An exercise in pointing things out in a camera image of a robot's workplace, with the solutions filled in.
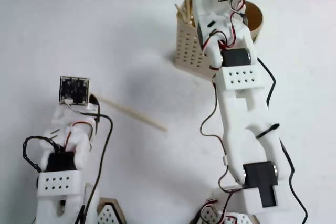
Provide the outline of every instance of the white basket with holes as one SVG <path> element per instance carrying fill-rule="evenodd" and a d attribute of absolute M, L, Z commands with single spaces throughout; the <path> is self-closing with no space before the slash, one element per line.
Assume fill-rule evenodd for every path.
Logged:
<path fill-rule="evenodd" d="M 185 8 L 186 1 L 184 1 L 181 7 L 177 7 L 175 66 L 202 78 L 211 79 L 215 74 L 215 71 L 209 68 L 209 58 L 202 54 L 192 15 L 192 1 L 189 0 L 191 7 L 190 18 L 188 18 L 187 10 Z"/>

